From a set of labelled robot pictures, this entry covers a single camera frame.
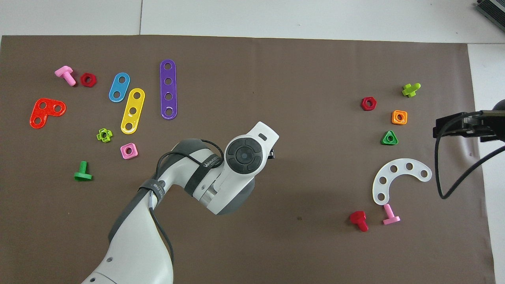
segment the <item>blue plastic strip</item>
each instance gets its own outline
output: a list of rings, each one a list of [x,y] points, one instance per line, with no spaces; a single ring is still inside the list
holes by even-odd
[[[119,82],[120,78],[125,78],[123,83]],[[114,77],[114,81],[112,82],[111,90],[109,91],[109,100],[113,103],[119,103],[126,96],[126,91],[128,90],[128,86],[130,85],[130,76],[124,72],[121,72]],[[115,98],[114,93],[118,92],[119,97]]]

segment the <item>circular control panel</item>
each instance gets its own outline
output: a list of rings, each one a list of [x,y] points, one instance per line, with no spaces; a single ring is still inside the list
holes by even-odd
[[[226,151],[226,161],[230,168],[241,174],[256,171],[263,160],[261,145],[252,138],[233,141]]]

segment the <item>black cable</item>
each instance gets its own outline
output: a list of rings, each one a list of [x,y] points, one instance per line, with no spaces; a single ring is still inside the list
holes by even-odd
[[[149,207],[149,213],[151,213],[151,217],[153,218],[153,221],[156,224],[156,227],[158,230],[160,230],[161,234],[165,238],[165,241],[167,242],[168,248],[170,249],[170,260],[172,261],[172,265],[174,265],[174,249],[172,248],[172,244],[170,243],[170,239],[167,236],[167,233],[165,233],[165,230],[161,227],[160,223],[158,222],[158,219],[156,219],[155,216],[155,211],[153,210],[152,207]]]
[[[216,147],[216,149],[219,151],[219,153],[221,154],[220,161],[217,162],[214,166],[212,166],[212,168],[219,167],[223,163],[223,157],[224,157],[224,154],[223,154],[223,151],[221,150],[221,148],[219,148],[219,146],[217,146],[215,143],[213,143],[211,141],[203,140],[203,139],[201,139],[201,141],[205,142],[205,143],[208,143],[208,144],[211,144],[212,146]],[[161,155],[161,157],[158,159],[158,163],[156,165],[155,179],[158,179],[161,176],[160,173],[159,173],[159,170],[160,170],[161,162],[163,161],[163,159],[165,159],[167,156],[172,155],[172,154],[181,155],[181,156],[187,157],[190,160],[192,160],[193,162],[195,162],[196,164],[198,164],[200,166],[203,165],[203,163],[201,163],[199,160],[193,158],[192,156],[190,156],[190,155],[188,155],[186,153],[177,152],[177,151],[166,152],[163,155]]]
[[[441,128],[440,132],[437,135],[437,139],[436,139],[436,142],[435,142],[435,179],[436,179],[436,182],[437,182],[438,195],[442,199],[447,199],[452,194],[452,192],[454,192],[454,190],[456,190],[456,188],[458,187],[458,185],[460,185],[460,183],[472,171],[474,171],[477,167],[479,167],[480,165],[482,165],[484,162],[486,162],[487,160],[491,159],[492,157],[494,157],[494,156],[498,155],[499,153],[505,151],[505,146],[503,146],[503,147],[498,148],[498,149],[494,150],[493,152],[489,153],[484,158],[480,159],[475,164],[473,164],[470,168],[468,168],[456,180],[456,182],[450,187],[449,191],[445,195],[442,193],[442,188],[441,188],[441,185],[440,185],[440,176],[439,176],[439,173],[438,173],[438,147],[439,147],[439,144],[440,144],[440,139],[442,138],[442,136],[444,135],[444,133],[447,131],[447,129],[449,127],[451,127],[453,124],[455,124],[456,122],[460,121],[461,119],[464,119],[464,118],[467,118],[467,117],[471,117],[471,116],[474,116],[474,115],[482,115],[482,111],[471,112],[471,113],[468,113],[468,114],[457,116],[457,117],[449,120],[447,123],[444,124],[444,126]]]

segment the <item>plastic toy nut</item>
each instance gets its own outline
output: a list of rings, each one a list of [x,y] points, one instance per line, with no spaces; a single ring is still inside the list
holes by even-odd
[[[377,106],[377,101],[374,97],[365,97],[361,100],[361,107],[364,111],[373,111]]]
[[[112,131],[107,130],[105,128],[100,129],[98,131],[98,134],[96,135],[96,139],[104,143],[109,142],[111,140],[111,137],[112,137]]]
[[[393,124],[405,125],[407,124],[407,112],[395,110],[391,116]]]
[[[81,85],[93,87],[96,84],[96,76],[91,73],[84,73],[81,76]]]
[[[133,157],[137,157],[137,146],[134,143],[128,143],[126,145],[121,146],[121,155],[123,159],[129,160]]]
[[[390,146],[396,145],[398,144],[398,138],[396,138],[396,135],[394,134],[393,130],[390,130],[386,132],[380,143],[383,145],[390,145]]]

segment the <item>white table surface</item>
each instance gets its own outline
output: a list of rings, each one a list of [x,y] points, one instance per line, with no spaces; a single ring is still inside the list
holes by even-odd
[[[505,98],[505,44],[489,43],[505,43],[505,32],[478,13],[475,4],[463,0],[0,0],[0,34],[173,34],[476,43],[469,45],[475,107],[491,109]],[[481,157],[502,144],[480,143]],[[482,166],[497,284],[505,284],[505,191],[499,171],[504,165],[505,154],[500,154]]]

